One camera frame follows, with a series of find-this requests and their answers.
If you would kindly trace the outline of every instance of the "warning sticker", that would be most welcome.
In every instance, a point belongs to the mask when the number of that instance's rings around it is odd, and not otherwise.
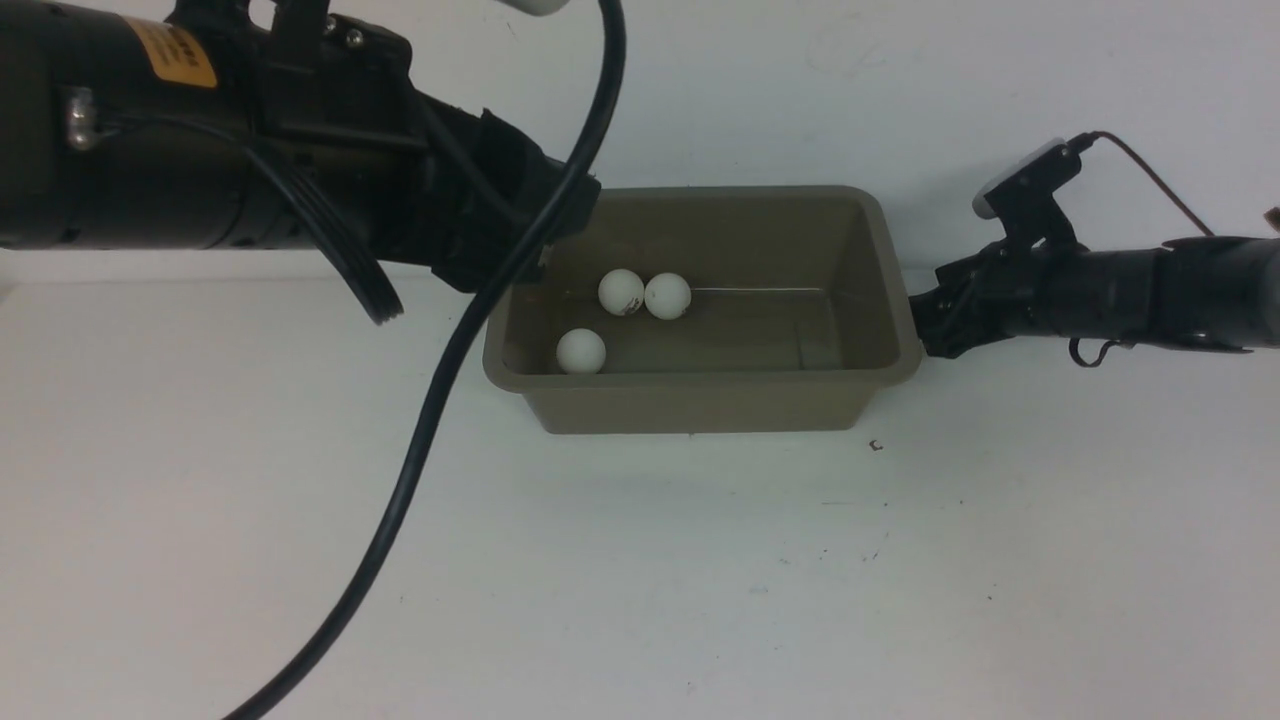
[[[218,73],[200,42],[180,27],[124,18],[151,59],[156,77],[166,82],[218,87]]]

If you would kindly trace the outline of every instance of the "beige plastic bin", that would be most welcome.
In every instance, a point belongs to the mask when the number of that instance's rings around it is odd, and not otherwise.
[[[680,273],[689,314],[616,318],[605,273]],[[564,375],[556,345],[604,338],[598,375]],[[556,243],[540,284],[489,320],[485,372],[552,433],[836,430],[920,364],[876,200],[847,187],[605,191],[588,229]]]

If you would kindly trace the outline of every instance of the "black power cord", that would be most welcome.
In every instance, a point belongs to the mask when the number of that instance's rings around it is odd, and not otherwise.
[[[343,591],[338,603],[329,611],[320,628],[311,635],[311,639],[301,651],[284,666],[271,680],[257,691],[253,697],[236,708],[225,720],[260,720],[270,712],[293,688],[301,683],[308,673],[320,662],[333,643],[347,628],[347,624],[356,615],[365,596],[378,578],[379,570],[387,561],[396,536],[404,524],[413,493],[426,466],[426,457],[431,451],[435,432],[440,427],[444,415],[444,405],[457,380],[462,363],[476,336],[484,327],[485,320],[498,301],[507,292],[507,288],[516,281],[521,270],[541,250],[547,238],[556,229],[567,200],[571,197],[577,184],[586,177],[595,161],[595,156],[604,142],[604,136],[613,119],[613,109],[617,105],[618,95],[622,90],[622,70],[626,65],[626,22],[622,15],[620,0],[598,0],[600,14],[604,20],[604,58],[600,67],[600,79],[595,88],[595,97],[588,113],[586,123],[579,135],[573,151],[564,163],[564,172],[556,190],[543,209],[534,218],[532,223],[512,249],[511,254],[498,266],[497,272],[476,293],[458,320],[457,329],[449,338],[449,343],[440,355],[440,361],[431,378],[426,400],[422,402],[422,411],[419,414],[417,427],[410,441],[404,464],[401,468],[399,479],[392,492],[390,502],[383,514],[374,539],[369,543],[360,566],[347,589]]]
[[[310,231],[316,249],[347,281],[374,323],[380,325],[404,311],[396,287],[378,264],[372,250],[352,232],[316,181],[271,145],[257,138],[241,138],[221,128],[186,118],[104,109],[101,120],[104,129],[110,133],[109,137],[150,126],[166,126],[207,135],[234,145],[253,169],[289,204]]]

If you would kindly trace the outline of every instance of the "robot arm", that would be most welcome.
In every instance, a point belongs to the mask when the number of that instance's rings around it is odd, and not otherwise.
[[[1005,238],[940,268],[938,287],[911,299],[928,354],[959,357],[1018,336],[1073,338],[1073,359],[1085,366],[1097,363],[1079,357],[1080,338],[1208,352],[1280,347],[1280,240],[1197,237],[1097,252],[1075,238],[1053,192],[1080,173],[1080,154],[1098,137],[1056,140],[983,188],[974,210],[998,219]]]

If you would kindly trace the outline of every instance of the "black cable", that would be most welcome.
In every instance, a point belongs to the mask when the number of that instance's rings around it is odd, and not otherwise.
[[[1098,359],[1094,360],[1093,363],[1087,363],[1084,357],[1080,356],[1080,338],[1073,337],[1070,345],[1068,345],[1068,351],[1071,354],[1071,361],[1074,361],[1076,365],[1082,368],[1094,369],[1102,366],[1102,361],[1107,359],[1107,352],[1110,352],[1112,347],[1123,347],[1125,350],[1133,350],[1132,343],[1120,342],[1116,340],[1108,340],[1105,343],[1102,343],[1102,350],[1098,351]]]
[[[1179,197],[1176,192],[1174,192],[1174,188],[1169,187],[1169,183],[1160,177],[1160,173],[1157,173],[1151,167],[1151,164],[1147,163],[1147,160],[1144,160],[1142,155],[1138,154],[1137,150],[1129,147],[1128,142],[1120,140],[1119,136],[1100,129],[1100,131],[1087,132],[1084,135],[1073,138],[1070,145],[1076,152],[1080,152],[1083,150],[1088,150],[1089,147],[1092,147],[1093,143],[1098,140],[1107,140],[1112,145],[1119,147],[1121,151],[1124,151],[1124,154],[1128,155],[1130,160],[1137,163],[1139,168],[1142,168],[1142,172],[1147,173],[1147,177],[1151,178],[1151,182],[1156,183],[1156,187],[1158,187],[1160,191],[1165,193],[1165,197],[1167,197],[1170,202],[1178,206],[1178,209],[1181,210],[1184,215],[1187,215],[1187,219],[1190,220],[1192,224],[1196,225],[1204,234],[1204,237],[1215,237],[1213,231],[1211,231],[1208,225],[1204,224],[1204,220],[1199,219],[1199,215],[1192,211],[1192,209],[1187,205],[1187,202],[1183,202],[1183,199]],[[1132,350],[1134,346],[1130,342],[1108,340],[1102,345],[1102,350],[1098,351],[1098,357],[1092,363],[1088,363],[1084,360],[1084,357],[1080,356],[1080,338],[1073,337],[1070,345],[1068,346],[1068,351],[1071,355],[1073,363],[1075,363],[1082,368],[1093,369],[1102,366],[1102,361],[1106,360],[1107,352],[1112,347]]]
[[[275,147],[257,140],[242,140],[221,128],[186,118],[104,110],[102,122],[109,128],[120,131],[155,124],[177,127],[239,147],[253,168],[289,204],[298,220],[310,231],[312,242],[338,269],[375,323],[383,324],[404,311],[396,287],[369,246],[347,227],[315,179],[294,167]]]
[[[445,159],[448,159],[462,177],[467,179],[471,184],[471,190],[480,196],[489,206],[504,215],[509,222],[516,225],[522,225],[529,220],[529,217],[516,210],[507,202],[507,200],[497,191],[489,181],[484,177],[484,172],[480,170],[471,160],[470,154],[458,142],[458,138],[449,132],[449,128],[444,124],[444,120],[431,109],[431,101],[426,97],[421,99],[420,102],[421,119],[425,126],[428,140],[431,141],[431,147],[439,150]]]
[[[387,511],[378,524],[374,539],[369,543],[355,577],[324,623],[293,660],[225,720],[260,720],[284,700],[333,647],[333,643],[360,609],[365,596],[369,594],[379,570],[387,561],[387,556],[396,543],[396,536],[404,524],[410,503],[413,501],[413,493],[426,465],[426,457],[431,451],[435,432],[444,415],[445,402],[471,343],[480,334],[485,320],[507,288],[541,250],[543,243],[554,231],[564,205],[582,178],[586,177],[591,163],[595,161],[613,119],[613,109],[622,88],[622,70],[626,65],[626,22],[620,0],[599,0],[599,5],[604,20],[604,59],[586,123],[573,151],[564,163],[561,181],[552,191],[547,205],[538,213],[520,242],[480,288],[462,314],[462,319],[458,320],[458,327],[453,331],[431,378],[431,386],[422,402],[417,427],[413,429],[413,437],[410,441],[408,452],[401,468],[399,479],[396,482],[396,489],[392,492],[390,502],[387,505]]]
[[[1097,140],[1111,141],[1111,143],[1119,147],[1121,151],[1124,151],[1124,154],[1128,155],[1130,160],[1137,163],[1138,167],[1142,168],[1142,172],[1147,173],[1147,177],[1151,178],[1151,182],[1156,183],[1156,187],[1158,187],[1160,191],[1165,193],[1165,197],[1167,197],[1170,202],[1176,205],[1178,209],[1181,210],[1184,215],[1187,215],[1187,219],[1190,220],[1192,224],[1194,224],[1202,233],[1204,233],[1206,237],[1213,237],[1213,231],[1208,229],[1208,225],[1204,224],[1204,220],[1199,219],[1199,215],[1193,213],[1192,209],[1185,202],[1183,202],[1183,199],[1179,197],[1176,192],[1174,192],[1174,188],[1169,187],[1169,183],[1160,177],[1160,173],[1157,173],[1146,160],[1143,160],[1142,155],[1138,155],[1137,150],[1129,147],[1128,142],[1120,140],[1119,136],[1100,129],[1100,131],[1087,132],[1076,140],[1080,141],[1082,143],[1078,147],[1078,151],[1080,149],[1087,149],[1092,146],[1093,142]],[[1073,146],[1075,146],[1076,141],[1073,140],[1071,143]]]

